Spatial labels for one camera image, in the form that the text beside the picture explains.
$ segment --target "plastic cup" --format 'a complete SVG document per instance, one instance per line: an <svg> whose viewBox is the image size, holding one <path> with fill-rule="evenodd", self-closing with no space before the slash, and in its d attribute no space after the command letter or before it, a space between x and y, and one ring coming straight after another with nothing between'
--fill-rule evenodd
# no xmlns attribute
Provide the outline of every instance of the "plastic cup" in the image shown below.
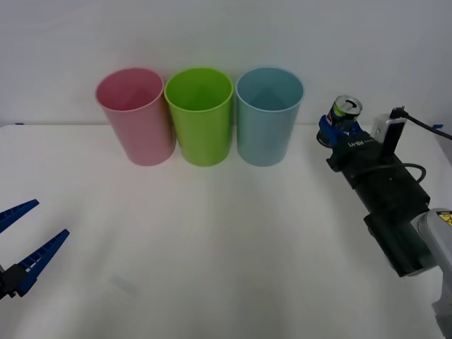
<svg viewBox="0 0 452 339"><path fill-rule="evenodd" d="M123 69L98 85L95 96L127 157L137 165L160 164L174 152L165 82L150 69Z"/></svg>
<svg viewBox="0 0 452 339"><path fill-rule="evenodd" d="M304 89L293 73L259 68L236 84L237 148L243 160L271 166L284 159Z"/></svg>
<svg viewBox="0 0 452 339"><path fill-rule="evenodd" d="M216 69L187 69L168 81L165 97L186 161L212 166L227 157L233 92L231 79Z"/></svg>

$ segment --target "table surface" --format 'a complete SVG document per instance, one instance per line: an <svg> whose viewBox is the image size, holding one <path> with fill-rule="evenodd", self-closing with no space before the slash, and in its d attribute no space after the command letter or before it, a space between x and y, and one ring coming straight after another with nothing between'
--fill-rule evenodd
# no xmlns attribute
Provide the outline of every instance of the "table surface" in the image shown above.
<svg viewBox="0 0 452 339"><path fill-rule="evenodd" d="M0 210L41 203L1 234L2 266L71 235L24 298L0 302L0 337L442 338L441 271L393 272L316 132L296 126L273 167L234 143L200 168L178 148L133 165L109 126L1 128ZM433 135L408 126L397 154L427 168L431 207L452 208Z"/></svg>

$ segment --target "blue clamp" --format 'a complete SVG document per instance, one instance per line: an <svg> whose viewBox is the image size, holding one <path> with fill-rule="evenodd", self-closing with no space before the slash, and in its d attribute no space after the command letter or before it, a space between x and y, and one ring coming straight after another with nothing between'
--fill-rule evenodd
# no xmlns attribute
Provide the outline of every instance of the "blue clamp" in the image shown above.
<svg viewBox="0 0 452 339"><path fill-rule="evenodd" d="M39 205L37 200L31 200L0 213L0 233L37 205ZM1 269L0 299L6 295L14 297L16 294L23 297L35 284L39 274L44 270L68 236L69 231L63 230L20 263L12 265L5 271Z"/></svg>
<svg viewBox="0 0 452 339"><path fill-rule="evenodd" d="M334 148L338 144L338 136L351 136L355 137L364 131L361 129L361 126L358 124L358 121L353 122L352 128L349 131L342 131L332 124L330 124L326 118L326 115L323 115L319 121L320 132L328 138L330 145Z"/></svg>

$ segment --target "robotic arm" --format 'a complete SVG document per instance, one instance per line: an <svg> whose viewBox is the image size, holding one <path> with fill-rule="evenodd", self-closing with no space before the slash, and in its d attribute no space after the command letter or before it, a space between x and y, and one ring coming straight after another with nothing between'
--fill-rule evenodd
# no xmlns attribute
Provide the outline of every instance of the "robotic arm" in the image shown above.
<svg viewBox="0 0 452 339"><path fill-rule="evenodd" d="M353 100L348 102L356 107ZM369 214L364 222L400 277L441 268L443 293L433 308L444 337L452 339L452 211L430 210L430 197L419 185L425 168L402 163L394 153L407 119L416 119L404 107L395 108L376 119L371 136L357 123L359 113L337 112L341 111L332 109L319 122L317 140L333 150L327 163L343 173L366 206ZM406 167L420 169L419 179Z"/></svg>

